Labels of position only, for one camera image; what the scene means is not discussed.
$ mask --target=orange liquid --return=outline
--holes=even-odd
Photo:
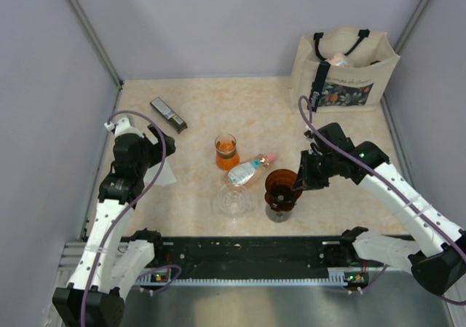
[[[236,147],[236,143],[234,141],[219,141],[216,144],[217,151],[220,154],[230,155],[234,148]],[[230,170],[235,165],[240,163],[240,156],[238,152],[234,154],[233,157],[230,158],[223,158],[222,156],[216,155],[216,164],[222,170]]]

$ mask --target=gray floor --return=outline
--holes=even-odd
[[[453,326],[446,305],[409,275],[388,272],[367,293],[313,287],[171,287],[132,292],[122,327]]]

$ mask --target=printed picture on bag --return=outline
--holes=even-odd
[[[325,82],[319,106],[362,106],[366,104],[373,85],[354,88]]]

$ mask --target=clear bottle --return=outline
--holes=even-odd
[[[228,171],[225,175],[227,184],[242,186],[251,185],[274,162],[276,154],[258,154],[245,162],[242,162]]]

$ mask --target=amber glass cup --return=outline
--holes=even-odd
[[[236,149],[236,139],[228,133],[220,134],[216,139],[216,164],[222,170],[230,170],[240,163],[240,156]]]
[[[271,220],[282,222],[291,216],[291,210],[302,193],[291,189],[296,178],[296,173],[288,169],[277,169],[267,176],[264,198],[268,204],[266,214]]]

